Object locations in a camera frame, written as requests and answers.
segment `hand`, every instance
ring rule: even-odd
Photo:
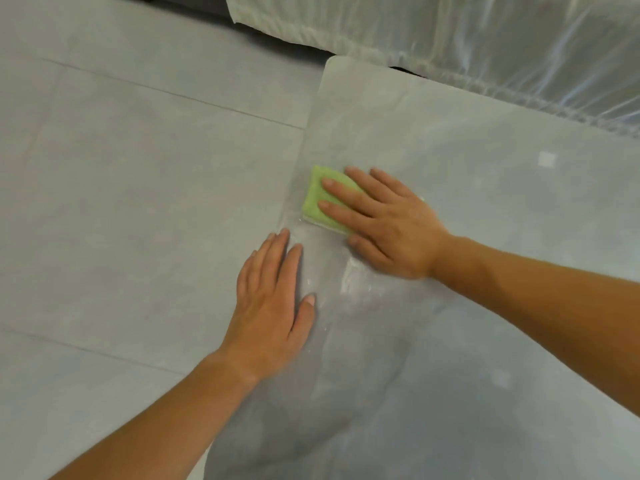
[[[270,234],[245,261],[237,279],[236,311],[215,352],[252,385],[275,375],[298,355],[316,314],[316,297],[309,295],[294,319],[302,246],[293,246],[282,261],[288,240],[287,229]]]
[[[430,277],[450,236],[435,212],[382,170],[372,168],[368,175],[347,167],[345,174],[366,193],[325,178],[324,189],[348,209],[320,201],[320,210],[354,231],[349,245],[374,268],[403,278]]]

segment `person's right arm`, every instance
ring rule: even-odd
[[[448,233],[434,211],[378,169],[345,172],[366,192],[323,186],[349,208],[320,202],[354,231],[372,266],[434,278],[516,325],[605,394],[640,415],[640,283],[498,251]]]

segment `finger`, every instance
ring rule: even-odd
[[[402,197],[411,197],[414,195],[411,192],[411,189],[404,185],[400,180],[395,179],[388,173],[380,170],[380,168],[373,167],[370,170],[370,174],[373,178],[379,181],[382,184],[385,184],[389,189],[393,190],[393,192]]]
[[[267,256],[267,251],[271,247],[271,243],[273,242],[274,237],[275,234],[270,233],[267,239],[260,246],[260,249],[258,249],[258,252],[253,257],[251,268],[249,268],[249,277],[247,278],[247,290],[249,291],[249,293],[254,293],[260,287],[262,263],[264,262],[264,257]]]
[[[365,261],[375,269],[383,273],[390,273],[393,261],[389,259],[378,247],[361,235],[352,234],[347,240],[348,245],[362,256]]]
[[[240,273],[238,273],[238,279],[236,281],[236,298],[242,299],[246,295],[247,290],[247,282],[246,279],[249,276],[249,268],[251,268],[251,263],[253,261],[253,257],[255,256],[255,251],[251,253],[251,256],[244,262],[244,265],[240,269]]]
[[[336,197],[343,204],[366,216],[375,216],[382,210],[382,204],[364,192],[342,185],[331,178],[323,178],[322,186],[324,190]]]
[[[289,332],[289,344],[295,353],[300,352],[305,343],[307,343],[309,332],[316,318],[315,305],[316,297],[314,295],[306,296],[300,303],[298,316],[296,316],[293,327]]]
[[[322,210],[325,215],[331,217],[334,221],[347,226],[352,231],[364,235],[369,235],[371,233],[374,223],[374,220],[371,217],[363,216],[355,210],[348,209],[347,207],[336,205],[325,200],[318,202],[318,208]]]
[[[282,264],[282,255],[289,240],[289,229],[283,229],[275,237],[267,255],[264,257],[262,265],[262,275],[260,276],[260,288],[266,291],[273,291],[278,280],[278,270]]]
[[[276,284],[278,293],[281,293],[285,302],[290,303],[291,306],[293,306],[296,298],[296,280],[298,279],[300,256],[302,256],[302,244],[296,244],[289,250],[287,257],[284,258]]]
[[[374,199],[380,202],[392,202],[397,195],[385,184],[373,178],[368,173],[364,173],[361,169],[354,166],[348,166],[344,169],[347,177],[352,179],[358,186],[368,193]]]

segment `person's left arm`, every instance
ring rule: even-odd
[[[314,296],[297,316],[301,246],[282,261],[289,233],[270,235],[244,263],[237,306],[220,348],[185,379],[51,480],[184,480],[263,379],[300,352],[313,325]]]

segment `tile floor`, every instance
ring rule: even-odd
[[[135,0],[0,0],[0,477],[51,475],[220,343],[326,58]]]

